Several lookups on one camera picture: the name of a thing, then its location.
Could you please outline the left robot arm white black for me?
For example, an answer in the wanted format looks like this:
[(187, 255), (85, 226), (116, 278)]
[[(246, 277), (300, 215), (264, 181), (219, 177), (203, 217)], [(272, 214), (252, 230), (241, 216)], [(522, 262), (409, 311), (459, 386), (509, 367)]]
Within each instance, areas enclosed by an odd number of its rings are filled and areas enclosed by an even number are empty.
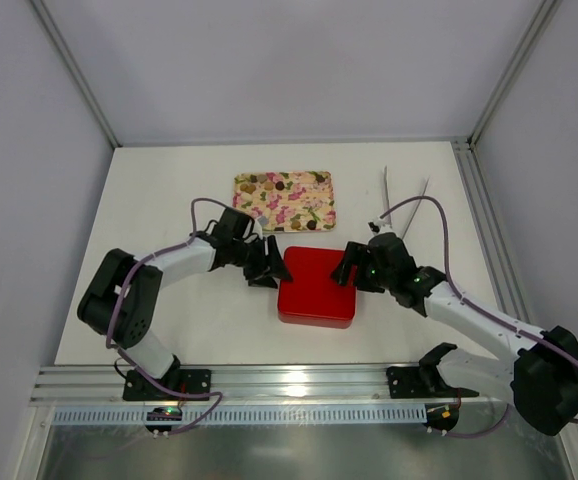
[(248, 285), (278, 288), (293, 279), (274, 236), (264, 236), (251, 216), (226, 208), (190, 238), (143, 258), (121, 249), (103, 258), (77, 307), (77, 317), (104, 336), (132, 368), (122, 398), (204, 401), (213, 397), (211, 373), (182, 367), (151, 328), (160, 292), (193, 275), (226, 266), (241, 269)]

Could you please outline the red tin lid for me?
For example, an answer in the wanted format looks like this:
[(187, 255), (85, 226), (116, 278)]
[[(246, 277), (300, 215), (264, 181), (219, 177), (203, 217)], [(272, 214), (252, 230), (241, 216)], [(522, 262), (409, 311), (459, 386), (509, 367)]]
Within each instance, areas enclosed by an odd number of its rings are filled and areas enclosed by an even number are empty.
[(331, 274), (343, 259), (343, 250), (291, 246), (284, 263), (292, 281), (279, 287), (277, 311), (283, 323), (347, 329), (356, 313), (356, 290), (340, 286)]

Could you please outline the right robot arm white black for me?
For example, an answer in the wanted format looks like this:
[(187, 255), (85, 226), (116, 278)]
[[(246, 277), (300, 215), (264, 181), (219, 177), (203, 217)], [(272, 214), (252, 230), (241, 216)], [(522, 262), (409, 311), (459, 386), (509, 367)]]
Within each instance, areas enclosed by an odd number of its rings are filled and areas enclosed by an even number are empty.
[(403, 308), (446, 325), (484, 348), (473, 355), (443, 342), (415, 368), (416, 392), (476, 392), (505, 402), (535, 430), (557, 435), (578, 423), (578, 341), (567, 329), (542, 330), (469, 300), (448, 274), (419, 266), (402, 239), (386, 231), (350, 242), (331, 274), (340, 286), (388, 293)]

